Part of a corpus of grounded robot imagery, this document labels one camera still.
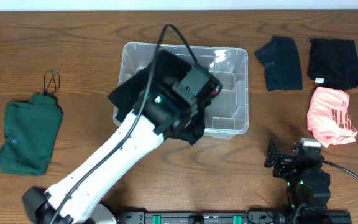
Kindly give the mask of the pink printed t-shirt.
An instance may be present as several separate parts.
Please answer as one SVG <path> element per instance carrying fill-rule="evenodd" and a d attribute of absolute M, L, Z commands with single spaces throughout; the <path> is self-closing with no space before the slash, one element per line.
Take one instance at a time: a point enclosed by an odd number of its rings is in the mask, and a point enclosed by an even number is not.
<path fill-rule="evenodd" d="M 349 116 L 349 95 L 326 87 L 317 87 L 307 112 L 307 128 L 325 148 L 356 141 L 357 130 Z"/>

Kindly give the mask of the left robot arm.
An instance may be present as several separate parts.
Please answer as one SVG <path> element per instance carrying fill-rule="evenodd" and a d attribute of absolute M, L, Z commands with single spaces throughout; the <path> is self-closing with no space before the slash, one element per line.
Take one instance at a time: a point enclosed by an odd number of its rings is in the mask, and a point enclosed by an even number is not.
<path fill-rule="evenodd" d="M 222 84 L 201 65 L 181 75 L 155 76 L 117 131 L 75 171 L 47 190 L 31 187 L 22 198 L 32 223 L 83 223 L 109 189 L 141 158 L 184 130 Z"/>

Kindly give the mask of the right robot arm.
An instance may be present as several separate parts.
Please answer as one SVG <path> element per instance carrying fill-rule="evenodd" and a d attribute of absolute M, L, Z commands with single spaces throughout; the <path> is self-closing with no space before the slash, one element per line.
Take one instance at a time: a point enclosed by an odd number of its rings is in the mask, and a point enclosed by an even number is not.
<path fill-rule="evenodd" d="M 285 180 L 290 204 L 300 215 L 322 215 L 331 198 L 330 175 L 321 169 L 321 150 L 321 143 L 313 138 L 301 138 L 293 154 L 281 153 L 274 140 L 269 142 L 264 167 L 272 167 L 273 176 Z"/>

